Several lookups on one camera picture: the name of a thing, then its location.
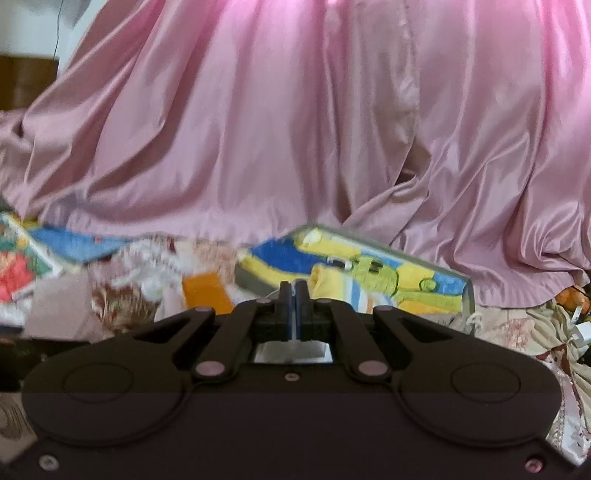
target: wooden surface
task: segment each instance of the wooden surface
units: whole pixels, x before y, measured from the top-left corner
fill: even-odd
[[[26,108],[57,77],[57,60],[0,55],[0,110]]]

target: circular cover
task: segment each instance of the circular cover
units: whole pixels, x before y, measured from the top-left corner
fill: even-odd
[[[181,377],[160,346],[112,340],[51,358],[25,380],[27,416],[74,444],[112,445],[143,434],[182,396]]]
[[[536,360],[492,345],[492,352],[488,345],[473,351],[460,347],[430,344],[413,359],[400,382],[411,416],[465,445],[515,445],[544,436],[561,404],[552,373]]]

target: red object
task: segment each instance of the red object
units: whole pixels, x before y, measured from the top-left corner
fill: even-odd
[[[1,255],[7,258],[8,253],[2,252]],[[26,287],[34,278],[33,272],[27,268],[27,257],[16,253],[0,275],[0,302],[11,302],[13,292]]]

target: pink curtain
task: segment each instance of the pink curtain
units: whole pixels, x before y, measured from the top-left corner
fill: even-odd
[[[0,113],[0,192],[103,235],[345,225],[542,303],[590,268],[587,0],[111,0]]]

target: white wall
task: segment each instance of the white wall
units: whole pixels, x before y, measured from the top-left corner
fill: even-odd
[[[61,0],[0,0],[0,52],[51,58],[57,44],[63,67],[106,1],[64,0],[58,43]]]

